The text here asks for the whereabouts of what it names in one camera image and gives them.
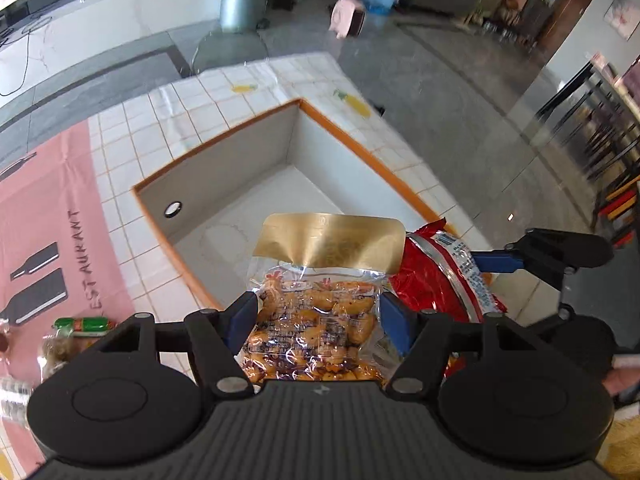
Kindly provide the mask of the person right hand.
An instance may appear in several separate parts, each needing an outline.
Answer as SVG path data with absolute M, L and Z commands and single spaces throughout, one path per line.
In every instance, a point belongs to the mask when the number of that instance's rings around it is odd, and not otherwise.
M 640 382 L 639 367 L 614 368 L 610 370 L 603 381 L 610 396 L 617 396 Z

